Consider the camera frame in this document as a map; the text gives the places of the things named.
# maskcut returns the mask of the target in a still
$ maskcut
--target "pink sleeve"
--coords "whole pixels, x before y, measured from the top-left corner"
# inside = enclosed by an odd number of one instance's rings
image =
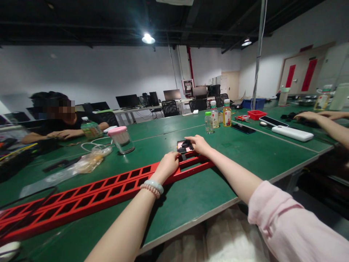
[[[279,261],[348,261],[349,242],[268,181],[251,196],[248,222]]]

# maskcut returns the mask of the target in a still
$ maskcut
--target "black t-shirt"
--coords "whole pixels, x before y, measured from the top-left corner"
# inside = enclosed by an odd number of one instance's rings
[[[35,133],[39,135],[47,135],[54,131],[62,131],[66,129],[81,129],[81,124],[83,122],[82,117],[87,116],[89,120],[96,122],[97,124],[103,123],[104,121],[98,116],[98,114],[88,113],[88,112],[75,112],[77,119],[74,125],[68,125],[62,119],[48,119],[47,122],[40,127]]]

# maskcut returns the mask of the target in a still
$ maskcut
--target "person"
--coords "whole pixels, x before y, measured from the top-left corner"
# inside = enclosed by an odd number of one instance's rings
[[[199,135],[185,137],[209,158],[239,198],[249,206],[248,221],[258,225],[279,261],[347,261],[349,242],[323,224],[291,195],[209,146]],[[138,255],[151,209],[162,185],[178,168],[177,152],[166,154],[150,178],[95,245],[85,262],[131,262]]]
[[[294,118],[305,118],[309,121],[316,122],[330,137],[349,149],[349,129],[333,121],[341,118],[349,119],[349,112],[303,112],[296,115]]]
[[[83,136],[81,130],[82,117],[96,122],[103,131],[109,127],[97,114],[89,112],[75,112],[75,107],[69,98],[58,92],[40,92],[30,97],[36,112],[47,115],[48,121],[35,132],[31,132],[22,139],[22,144],[30,144],[47,138],[59,137],[61,140]]]

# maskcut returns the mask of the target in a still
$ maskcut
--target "ceiling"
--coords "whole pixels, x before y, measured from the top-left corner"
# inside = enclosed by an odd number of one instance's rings
[[[268,0],[265,37],[323,0]],[[188,45],[241,49],[258,40],[261,0],[2,0],[0,45]]]

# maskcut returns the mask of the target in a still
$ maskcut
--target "blue plastic bin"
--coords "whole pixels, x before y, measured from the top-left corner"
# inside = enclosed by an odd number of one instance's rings
[[[265,98],[256,98],[256,108],[257,109],[263,109],[264,108],[264,103],[266,99]],[[251,99],[244,99],[242,102],[242,106],[247,109],[252,108],[252,100]]]

